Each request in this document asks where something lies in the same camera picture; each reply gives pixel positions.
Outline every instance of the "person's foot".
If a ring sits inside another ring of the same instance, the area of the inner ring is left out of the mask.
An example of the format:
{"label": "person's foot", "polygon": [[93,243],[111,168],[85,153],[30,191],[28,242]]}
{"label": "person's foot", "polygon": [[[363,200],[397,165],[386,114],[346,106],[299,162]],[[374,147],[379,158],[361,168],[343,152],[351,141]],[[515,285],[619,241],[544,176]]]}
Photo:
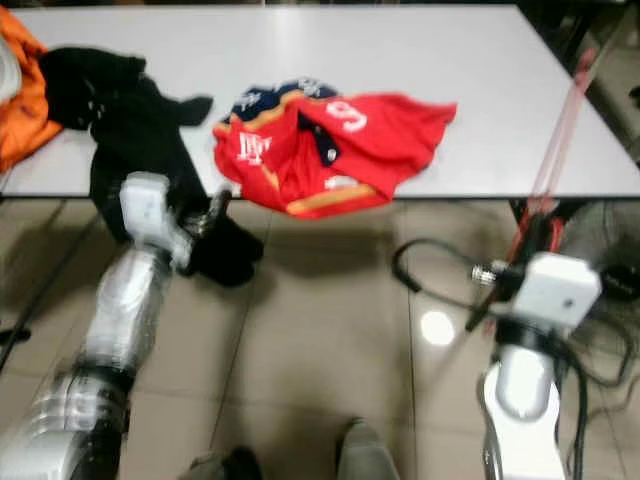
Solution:
{"label": "person's foot", "polygon": [[338,480],[399,480],[389,450],[364,420],[353,420],[338,440]]}

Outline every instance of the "black cloth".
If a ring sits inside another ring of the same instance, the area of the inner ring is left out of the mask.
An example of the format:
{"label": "black cloth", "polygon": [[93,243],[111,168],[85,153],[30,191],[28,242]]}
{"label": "black cloth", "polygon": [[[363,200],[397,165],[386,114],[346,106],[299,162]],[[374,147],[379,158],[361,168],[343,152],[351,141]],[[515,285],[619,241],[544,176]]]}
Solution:
{"label": "black cloth", "polygon": [[[211,97],[166,98],[144,74],[144,59],[92,48],[51,50],[39,63],[47,83],[49,118],[67,128],[89,129],[98,144],[91,164],[90,197],[117,241],[129,239],[119,196],[129,173],[165,175],[170,182],[169,204],[188,205],[187,214],[208,207],[179,128],[199,125],[211,109]],[[262,244],[225,218],[228,222],[218,222],[218,230],[196,245],[194,267],[231,285],[251,277],[251,262],[262,255]],[[251,247],[234,248],[234,244]],[[223,246],[231,250],[214,251]],[[218,267],[217,261],[224,266]]]}

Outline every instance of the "tile floor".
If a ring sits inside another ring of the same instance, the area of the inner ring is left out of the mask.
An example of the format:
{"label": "tile floor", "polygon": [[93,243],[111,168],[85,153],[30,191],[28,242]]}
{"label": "tile floor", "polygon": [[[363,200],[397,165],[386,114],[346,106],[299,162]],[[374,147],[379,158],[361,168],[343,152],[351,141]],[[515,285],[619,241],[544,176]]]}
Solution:
{"label": "tile floor", "polygon": [[[0,204],[4,326],[94,214],[84,201]],[[394,247],[415,236],[483,259],[504,255],[514,232],[506,203],[396,203],[307,223],[234,202],[231,215],[266,241],[265,258],[253,281],[234,290],[174,278],[133,394],[120,478],[175,479],[209,447],[244,444],[269,479],[328,480],[334,442],[354,416],[378,429],[403,479],[483,478],[475,385],[492,341],[482,329],[463,333],[464,311],[409,295],[389,262]],[[115,253],[97,224],[38,310],[33,338],[15,349],[0,378],[0,429],[24,414],[54,366],[79,347]],[[416,248],[408,261],[447,295],[470,301],[481,294],[442,254]],[[448,347],[423,338],[422,318],[432,310],[454,321]],[[600,369],[615,361],[583,356]],[[564,448],[575,423],[575,382],[565,390]],[[591,388],[592,406],[619,398]],[[586,479],[638,478],[638,424],[640,395],[629,411],[594,422]]]}

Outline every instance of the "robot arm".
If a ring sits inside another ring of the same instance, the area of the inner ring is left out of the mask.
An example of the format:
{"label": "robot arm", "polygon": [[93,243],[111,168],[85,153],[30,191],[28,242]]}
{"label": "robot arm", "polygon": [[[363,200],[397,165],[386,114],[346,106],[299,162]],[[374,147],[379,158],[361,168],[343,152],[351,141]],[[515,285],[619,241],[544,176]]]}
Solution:
{"label": "robot arm", "polygon": [[555,441],[560,396],[547,333],[571,332],[600,289],[599,276],[583,260],[539,253],[527,265],[501,315],[508,320],[497,323],[498,360],[479,382],[488,479],[565,480]]}
{"label": "robot arm", "polygon": [[7,434],[0,480],[112,480],[127,432],[129,393],[153,348],[173,271],[185,269],[191,237],[166,206],[165,177],[135,173],[120,193],[133,245],[102,277],[84,345]]}

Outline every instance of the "number 9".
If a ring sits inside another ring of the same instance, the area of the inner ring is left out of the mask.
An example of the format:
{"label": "number 9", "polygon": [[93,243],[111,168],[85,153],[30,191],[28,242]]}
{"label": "number 9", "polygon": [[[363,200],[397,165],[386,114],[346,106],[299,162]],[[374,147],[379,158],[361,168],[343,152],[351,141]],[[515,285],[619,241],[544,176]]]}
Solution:
{"label": "number 9", "polygon": [[335,101],[327,103],[327,113],[332,117],[350,119],[350,121],[342,124],[342,128],[347,132],[362,130],[367,124],[367,116],[347,102]]}

